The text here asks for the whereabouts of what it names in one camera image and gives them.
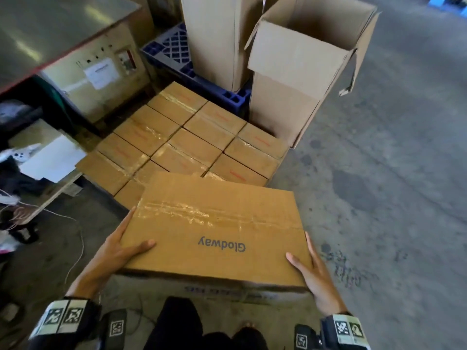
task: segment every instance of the white paper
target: white paper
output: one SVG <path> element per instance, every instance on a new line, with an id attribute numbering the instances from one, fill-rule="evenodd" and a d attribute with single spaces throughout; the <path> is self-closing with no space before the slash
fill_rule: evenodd
<path id="1" fill-rule="evenodd" d="M 102 89 L 109 83 L 115 82 L 120 78 L 111 58 L 105 58 L 84 71 L 87 79 L 95 89 Z"/>

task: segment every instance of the metal surface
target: metal surface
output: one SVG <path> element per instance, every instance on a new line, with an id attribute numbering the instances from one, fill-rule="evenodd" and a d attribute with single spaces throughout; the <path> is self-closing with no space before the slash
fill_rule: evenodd
<path id="1" fill-rule="evenodd" d="M 0 93 L 139 8 L 129 0 L 0 0 Z"/>

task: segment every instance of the person's right hand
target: person's right hand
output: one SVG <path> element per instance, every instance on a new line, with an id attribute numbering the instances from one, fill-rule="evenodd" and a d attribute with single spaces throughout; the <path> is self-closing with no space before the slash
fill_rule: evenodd
<path id="1" fill-rule="evenodd" d="M 286 253 L 287 260 L 302 273 L 306 285 L 315 296 L 316 306 L 324 316 L 347 312 L 347 307 L 332 282 L 331 275 L 320 258 L 310 236 L 305 232 L 306 242 L 312 258 L 312 268 L 308 269 L 296 256 Z"/>

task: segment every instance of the finger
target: finger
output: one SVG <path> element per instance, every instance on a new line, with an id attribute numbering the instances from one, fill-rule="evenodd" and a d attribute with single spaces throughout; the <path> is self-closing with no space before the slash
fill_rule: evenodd
<path id="1" fill-rule="evenodd" d="M 133 247 L 123 248 L 121 253 L 128 259 L 131 259 L 137 254 L 147 252 L 149 249 L 155 246 L 155 240 L 150 239 L 148 241 L 143 241 L 139 245 Z"/>
<path id="2" fill-rule="evenodd" d="M 305 237 L 306 243 L 308 245 L 308 250 L 310 251 L 310 254 L 312 256 L 313 265 L 315 268 L 318 268 L 318 270 L 321 272 L 323 271 L 323 268 L 326 268 L 326 265 L 324 265 L 323 259 L 321 259 L 319 254 L 316 252 L 316 248 L 312 242 L 312 239 L 310 238 L 310 235 L 308 233 L 305 233 Z"/>
<path id="3" fill-rule="evenodd" d="M 295 255 L 293 255 L 292 253 L 287 252 L 287 253 L 285 253 L 285 257 L 290 262 L 290 264 L 292 264 L 293 266 L 295 266 L 295 268 L 300 270 L 303 277 L 310 274 L 310 271 L 308 270 L 308 268 L 305 265 L 303 265 L 302 262 L 300 261 L 300 259 L 298 259 Z"/>
<path id="4" fill-rule="evenodd" d="M 128 212 L 128 214 L 125 216 L 125 218 L 123 219 L 122 222 L 120 222 L 120 224 L 118 225 L 117 229 L 114 230 L 114 232 L 112 233 L 112 238 L 114 239 L 117 239 L 118 241 L 121 240 L 121 236 L 123 235 L 123 233 L 125 232 L 126 228 L 128 227 L 128 224 L 130 223 L 131 221 L 131 218 L 133 217 L 133 215 L 135 214 L 135 210 L 136 210 L 136 207 L 133 207 L 130 212 Z"/>

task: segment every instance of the concrete floor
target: concrete floor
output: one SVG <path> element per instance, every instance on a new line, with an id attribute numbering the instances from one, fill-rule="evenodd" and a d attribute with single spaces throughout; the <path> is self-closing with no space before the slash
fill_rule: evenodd
<path id="1" fill-rule="evenodd" d="M 270 186 L 294 191 L 303 224 L 372 348 L 466 349 L 467 20 L 427 0 L 368 1 L 383 14 L 354 92 L 337 97 L 346 71 Z M 83 226 L 86 254 L 73 276 L 125 214 L 92 188 L 50 208 Z M 39 226 L 41 243 L 18 253 L 4 283 L 27 305 L 24 333 L 63 294 L 80 250 L 73 221 L 43 213 Z M 144 282 L 114 278 L 102 303 L 139 309 L 138 294 L 155 319 L 163 298 Z M 196 306 L 206 331 L 231 334 L 253 320 L 271 349 L 291 349 L 294 324 L 318 319 L 310 303 Z M 129 319 L 131 329 L 138 318 L 130 312 Z M 127 348 L 142 349 L 150 328 L 143 318 Z"/>

